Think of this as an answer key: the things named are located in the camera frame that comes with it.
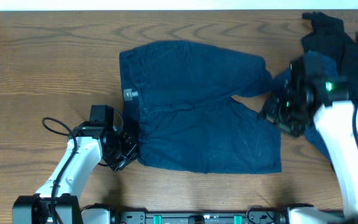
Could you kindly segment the navy blue shorts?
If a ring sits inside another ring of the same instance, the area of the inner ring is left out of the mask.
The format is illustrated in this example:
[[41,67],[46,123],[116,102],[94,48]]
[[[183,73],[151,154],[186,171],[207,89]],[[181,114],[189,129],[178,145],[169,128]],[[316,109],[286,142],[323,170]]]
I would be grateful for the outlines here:
[[271,90],[263,57],[185,40],[119,55],[122,117],[138,161],[198,173],[269,174],[282,169],[281,134],[235,100]]

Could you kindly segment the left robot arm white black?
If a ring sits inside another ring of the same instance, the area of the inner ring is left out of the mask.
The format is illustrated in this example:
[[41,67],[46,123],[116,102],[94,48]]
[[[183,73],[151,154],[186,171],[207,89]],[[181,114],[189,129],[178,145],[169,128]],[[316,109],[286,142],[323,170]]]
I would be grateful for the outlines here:
[[17,198],[12,208],[13,223],[120,223],[121,216],[112,206],[96,203],[80,208],[79,199],[101,161],[119,171],[137,154],[135,138],[125,131],[77,127],[46,183],[35,194]]

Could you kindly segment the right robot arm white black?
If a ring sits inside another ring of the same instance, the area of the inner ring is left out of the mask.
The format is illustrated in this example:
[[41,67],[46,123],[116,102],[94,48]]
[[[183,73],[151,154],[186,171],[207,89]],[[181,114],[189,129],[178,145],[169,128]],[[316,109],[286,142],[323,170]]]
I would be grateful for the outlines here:
[[259,116],[292,136],[313,123],[328,149],[343,200],[342,215],[311,205],[289,205],[280,223],[358,223],[358,106],[341,77],[292,78],[272,94]]

